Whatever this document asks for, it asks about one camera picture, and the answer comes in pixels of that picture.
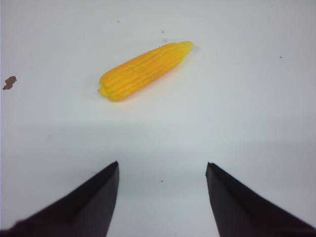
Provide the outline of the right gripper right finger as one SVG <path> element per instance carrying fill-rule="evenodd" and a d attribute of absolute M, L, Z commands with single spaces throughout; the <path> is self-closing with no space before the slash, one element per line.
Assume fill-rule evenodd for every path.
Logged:
<path fill-rule="evenodd" d="M 314 237 L 307 224 L 208 163 L 206 180 L 212 212 L 221 237 Z"/>

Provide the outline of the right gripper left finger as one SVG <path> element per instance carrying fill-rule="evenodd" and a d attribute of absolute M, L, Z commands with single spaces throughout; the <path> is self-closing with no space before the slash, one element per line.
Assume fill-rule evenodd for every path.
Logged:
<path fill-rule="evenodd" d="M 2 237 L 105 237 L 115 209 L 119 164 L 113 162 L 68 195 L 1 230 Z"/>

